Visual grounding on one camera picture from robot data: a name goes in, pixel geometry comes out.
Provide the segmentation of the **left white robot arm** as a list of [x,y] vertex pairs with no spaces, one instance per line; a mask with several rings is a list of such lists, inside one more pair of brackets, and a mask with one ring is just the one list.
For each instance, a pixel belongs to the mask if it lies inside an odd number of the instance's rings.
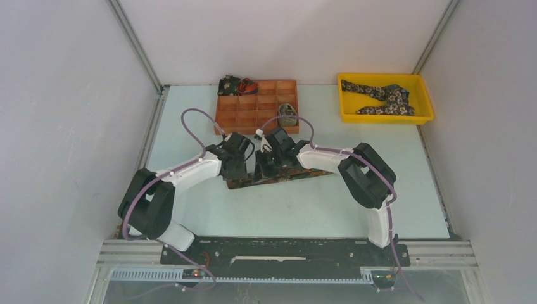
[[233,132],[175,168],[157,172],[139,169],[118,208],[118,216],[138,236],[173,246],[179,259],[194,263],[200,256],[200,247],[194,242],[196,235],[173,220],[175,197],[214,177],[221,176],[225,181],[247,177],[246,162],[254,150],[250,139]]

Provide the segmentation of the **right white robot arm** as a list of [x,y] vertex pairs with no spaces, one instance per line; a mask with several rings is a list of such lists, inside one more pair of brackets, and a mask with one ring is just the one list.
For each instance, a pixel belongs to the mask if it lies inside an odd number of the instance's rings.
[[370,260],[384,265],[392,259],[390,244],[395,233],[388,207],[396,198],[396,175],[369,144],[361,142],[353,149],[319,147],[306,140],[294,141],[281,127],[268,132],[257,129],[255,138],[260,140],[260,149],[255,153],[254,180],[275,177],[284,169],[338,174],[352,198],[366,210]]

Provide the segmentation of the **green orange patterned tie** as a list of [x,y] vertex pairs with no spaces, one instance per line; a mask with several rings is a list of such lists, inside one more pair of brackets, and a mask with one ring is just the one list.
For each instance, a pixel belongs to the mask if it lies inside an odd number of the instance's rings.
[[230,190],[242,189],[246,187],[259,186],[265,184],[276,184],[281,182],[307,179],[331,175],[332,172],[319,169],[304,169],[304,168],[285,168],[279,170],[274,176],[267,175],[262,172],[248,173],[244,179],[227,180],[226,186]]

